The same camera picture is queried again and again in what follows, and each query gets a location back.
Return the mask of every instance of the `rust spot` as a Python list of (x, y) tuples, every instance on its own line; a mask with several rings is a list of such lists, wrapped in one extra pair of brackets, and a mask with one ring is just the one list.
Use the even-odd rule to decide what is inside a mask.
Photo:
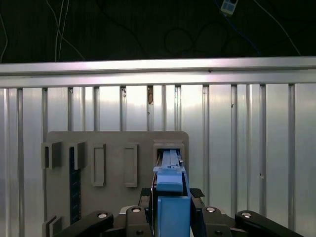
[(148, 104), (153, 103), (154, 101), (154, 89), (152, 86), (148, 87)]

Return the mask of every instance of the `corrugated metal wall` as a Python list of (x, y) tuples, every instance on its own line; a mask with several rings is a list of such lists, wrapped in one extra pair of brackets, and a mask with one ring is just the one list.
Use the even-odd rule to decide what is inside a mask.
[(0, 236), (41, 236), (40, 146), (67, 130), (185, 131), (207, 204), (316, 235), (316, 84), (0, 89)]

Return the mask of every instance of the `white cable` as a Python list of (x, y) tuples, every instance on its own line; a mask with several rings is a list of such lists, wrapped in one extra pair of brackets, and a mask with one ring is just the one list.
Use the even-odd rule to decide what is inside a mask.
[(288, 35), (288, 33), (286, 32), (285, 28), (281, 25), (281, 23), (276, 20), (267, 10), (265, 10), (256, 0), (253, 0), (265, 13), (267, 13), (272, 19), (274, 19), (274, 21), (281, 27), (281, 29), (284, 31), (284, 33), (286, 34), (286, 36), (288, 37), (288, 39), (290, 40), (291, 44), (293, 45), (293, 47), (295, 48), (296, 52), (298, 53), (298, 55), (301, 55), (301, 52), (297, 49), (297, 47), (295, 46), (294, 42), (292, 41), (291, 37)]
[(5, 30), (5, 26), (4, 26), (4, 22), (3, 22), (3, 19), (2, 19), (1, 12), (0, 12), (0, 20), (1, 20), (1, 23), (2, 23), (2, 27), (3, 27), (3, 30), (4, 30), (4, 36), (5, 36), (5, 46), (4, 46), (4, 49), (3, 49), (1, 57), (0, 57), (0, 63), (2, 63), (2, 59), (3, 59), (4, 53), (6, 51), (6, 48), (8, 47), (8, 35), (6, 33), (6, 30)]
[[(60, 21), (61, 21), (61, 15), (63, 14), (63, 8), (64, 8), (64, 0), (61, 2), (61, 6), (60, 6), (58, 28), (60, 28)], [(55, 62), (57, 62), (57, 42), (58, 42), (58, 31), (56, 33), (56, 40), (55, 40)]]
[[(65, 31), (65, 25), (66, 25), (66, 19), (67, 19), (68, 9), (69, 9), (69, 0), (67, 1), (67, 8), (66, 8), (66, 14), (65, 14), (65, 19), (64, 19), (64, 26), (63, 26), (63, 30), (62, 30), (62, 32), (61, 32), (61, 35), (62, 35), (62, 36), (64, 36), (64, 31)], [(60, 40), (58, 61), (60, 60), (60, 52), (61, 52), (61, 44), (62, 44), (62, 42), (63, 42), (63, 41)]]
[(71, 48), (73, 48), (83, 60), (85, 60), (85, 58), (83, 57), (83, 55), (82, 55), (68, 40), (66, 40), (65, 37), (62, 36), (62, 34), (61, 34), (61, 32), (60, 32), (60, 29), (59, 29), (59, 27), (58, 27), (57, 16), (56, 16), (56, 14), (55, 14), (53, 8), (52, 8), (51, 5), (49, 4), (48, 0), (46, 0), (46, 3), (47, 3), (47, 5), (49, 6), (50, 10), (52, 11), (52, 13), (53, 13), (53, 15), (54, 15), (55, 22), (56, 22), (56, 25), (57, 25), (57, 30), (58, 30), (58, 33), (59, 33), (60, 37), (61, 37)]

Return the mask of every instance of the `dark ceiling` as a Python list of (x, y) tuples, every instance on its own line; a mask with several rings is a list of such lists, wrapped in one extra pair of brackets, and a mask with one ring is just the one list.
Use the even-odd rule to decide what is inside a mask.
[[(62, 0), (48, 1), (59, 18)], [(64, 37), (89, 61), (298, 55), (280, 26), (253, 0), (239, 0), (230, 21), (260, 55), (214, 1), (70, 0)], [(280, 21), (302, 55), (316, 54), (316, 1), (257, 1)], [(3, 63), (55, 61), (57, 26), (46, 0), (1, 0), (0, 9), (8, 36)], [(0, 53), (4, 45), (0, 28)], [(63, 41), (60, 61), (79, 60)]]

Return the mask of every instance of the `blue block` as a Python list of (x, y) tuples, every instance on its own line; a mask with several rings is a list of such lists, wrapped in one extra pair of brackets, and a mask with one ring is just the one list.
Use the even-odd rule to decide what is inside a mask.
[(157, 173), (157, 191), (182, 192), (182, 172), (184, 167), (179, 165), (179, 159), (175, 150), (163, 152), (161, 166), (155, 167)]
[(158, 196), (159, 237), (190, 237), (191, 195), (187, 173), (179, 164), (180, 159), (175, 150), (164, 151), (161, 166), (154, 168), (157, 173), (157, 191), (181, 193), (176, 196)]

